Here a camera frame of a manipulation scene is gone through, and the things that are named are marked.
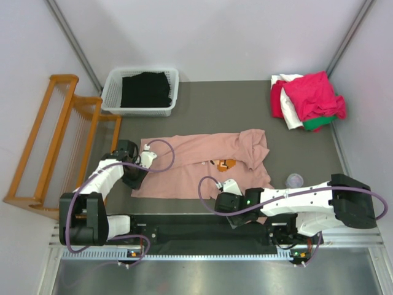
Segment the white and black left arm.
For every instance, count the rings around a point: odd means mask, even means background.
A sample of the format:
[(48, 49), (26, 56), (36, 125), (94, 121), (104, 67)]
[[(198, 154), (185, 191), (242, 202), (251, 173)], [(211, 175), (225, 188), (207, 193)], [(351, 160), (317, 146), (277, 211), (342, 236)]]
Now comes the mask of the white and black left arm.
[(146, 171), (125, 163), (139, 165), (139, 149), (132, 141), (120, 140), (116, 150), (101, 158), (90, 176), (93, 180), (76, 189), (79, 192), (77, 197), (74, 192), (60, 197), (59, 236), (62, 245), (102, 246), (118, 236), (130, 244), (139, 238), (139, 229), (132, 225), (132, 216), (109, 216), (106, 213), (105, 199), (118, 180), (137, 190), (147, 175)]

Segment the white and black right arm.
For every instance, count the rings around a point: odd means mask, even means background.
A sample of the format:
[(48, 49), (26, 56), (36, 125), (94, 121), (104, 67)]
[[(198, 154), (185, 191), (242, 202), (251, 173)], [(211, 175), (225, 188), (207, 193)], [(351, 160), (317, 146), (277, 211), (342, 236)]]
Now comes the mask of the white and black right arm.
[(318, 232), (346, 226), (373, 229), (376, 217), (370, 187), (343, 174), (330, 181), (295, 189), (250, 188), (240, 193), (237, 183), (224, 182), (214, 209), (226, 213), (234, 226), (260, 217), (282, 214), (295, 216), (287, 227), (287, 237), (301, 243)]

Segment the pink printed t-shirt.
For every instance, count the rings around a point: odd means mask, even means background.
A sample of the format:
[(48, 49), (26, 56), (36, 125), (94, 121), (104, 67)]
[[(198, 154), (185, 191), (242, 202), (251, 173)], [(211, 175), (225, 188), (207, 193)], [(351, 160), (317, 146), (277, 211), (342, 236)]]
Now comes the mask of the pink printed t-shirt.
[(221, 183), (234, 179), (240, 190), (271, 188), (263, 161), (269, 153), (265, 131), (250, 129), (239, 133), (216, 133), (168, 138), (144, 138), (157, 155), (151, 171), (132, 197), (197, 199), (217, 197), (214, 181), (198, 183), (212, 176)]

